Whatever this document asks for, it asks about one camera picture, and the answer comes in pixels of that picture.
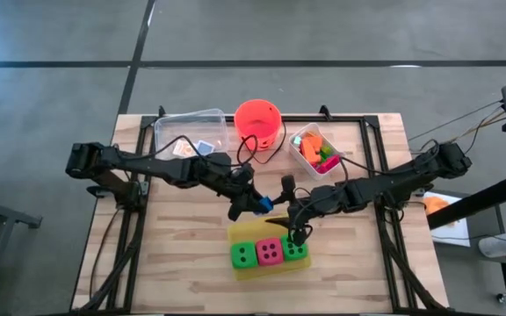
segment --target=colorful toy pieces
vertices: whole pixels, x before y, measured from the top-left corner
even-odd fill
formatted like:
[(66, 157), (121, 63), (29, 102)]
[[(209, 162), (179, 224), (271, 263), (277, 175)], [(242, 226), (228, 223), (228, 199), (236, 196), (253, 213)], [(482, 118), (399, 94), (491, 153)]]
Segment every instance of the colorful toy pieces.
[(300, 153), (318, 173), (324, 174), (339, 163), (341, 158), (338, 154), (333, 154), (330, 146), (323, 144), (321, 136), (309, 133), (296, 139), (294, 145), (300, 143)]
[(234, 269), (248, 269), (256, 266), (271, 266), (283, 262), (300, 260), (307, 257), (307, 245), (296, 247), (288, 240), (288, 235), (239, 242), (231, 247), (231, 258)]

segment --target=black floor line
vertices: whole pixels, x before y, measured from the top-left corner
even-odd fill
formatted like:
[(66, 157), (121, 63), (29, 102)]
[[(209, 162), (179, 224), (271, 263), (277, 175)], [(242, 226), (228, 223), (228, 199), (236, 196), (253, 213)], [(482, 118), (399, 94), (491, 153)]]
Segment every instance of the black floor line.
[(130, 98), (132, 97), (132, 91), (134, 90), (134, 84), (136, 82), (136, 75), (138, 74), (138, 67), (140, 66), (141, 54), (144, 51), (144, 45), (146, 44), (146, 38), (148, 37), (149, 24), (151, 23), (151, 17), (154, 13), (154, 6), (155, 0), (148, 0), (146, 10), (144, 11), (144, 17), (141, 21), (138, 40), (136, 41), (134, 56), (132, 57), (130, 70), (128, 71), (124, 90), (122, 91), (122, 97), (120, 98), (120, 105), (117, 111), (118, 114), (126, 114), (128, 112)]
[(0, 68), (127, 68), (131, 61), (0, 61)]
[(142, 61), (141, 68), (462, 68), (506, 67), (500, 61)]
[(506, 67), (506, 60), (466, 61), (140, 61), (143, 41), (132, 61), (0, 61), (0, 68), (465, 68)]

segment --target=card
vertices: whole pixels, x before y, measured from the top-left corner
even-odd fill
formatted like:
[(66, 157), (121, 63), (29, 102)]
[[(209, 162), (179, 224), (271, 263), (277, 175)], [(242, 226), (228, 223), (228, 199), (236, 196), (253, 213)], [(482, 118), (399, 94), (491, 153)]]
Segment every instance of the card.
[(173, 154), (181, 158), (189, 158), (195, 155), (191, 144), (189, 144), (186, 140), (177, 140), (177, 143), (175, 143), (175, 149), (173, 149)]
[(198, 149), (199, 153), (202, 155), (207, 155), (207, 154), (211, 154), (214, 152), (214, 145), (207, 143), (203, 140), (199, 140), (196, 148)]

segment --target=blue object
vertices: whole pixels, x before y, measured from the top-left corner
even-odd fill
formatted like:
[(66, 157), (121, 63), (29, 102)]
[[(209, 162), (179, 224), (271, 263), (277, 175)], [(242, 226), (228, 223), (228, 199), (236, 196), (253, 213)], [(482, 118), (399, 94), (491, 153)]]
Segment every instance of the blue object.
[(259, 200), (259, 204), (261, 204), (262, 206), (264, 206), (264, 209), (266, 211), (264, 212), (253, 212), (255, 215), (261, 215), (261, 214), (266, 214), (270, 211), (272, 211), (272, 208), (273, 208), (273, 205), (272, 205), (272, 201), (269, 197), (263, 197)]
[(300, 146), (300, 143), (302, 142), (302, 138), (300, 136), (294, 137), (294, 145)]
[(214, 146), (203, 140), (199, 140), (199, 143), (197, 144), (197, 150), (199, 151), (199, 154), (207, 155), (213, 153)]

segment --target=pink foam block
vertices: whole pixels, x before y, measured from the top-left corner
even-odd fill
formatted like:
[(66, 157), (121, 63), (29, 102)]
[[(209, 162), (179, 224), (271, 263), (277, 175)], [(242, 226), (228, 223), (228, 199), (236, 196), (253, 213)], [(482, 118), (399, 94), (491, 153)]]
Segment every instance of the pink foam block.
[(257, 259), (260, 266), (279, 264), (285, 260), (282, 253), (282, 245), (278, 238), (258, 241), (255, 244), (255, 248), (257, 249)]
[(333, 167), (335, 167), (339, 163), (340, 159), (341, 159), (341, 157), (339, 157), (338, 154), (334, 154), (334, 155), (330, 156), (319, 167), (317, 167), (317, 169), (315, 169), (315, 171), (317, 171), (321, 174), (324, 174), (324, 173), (330, 171), (331, 169), (333, 169)]

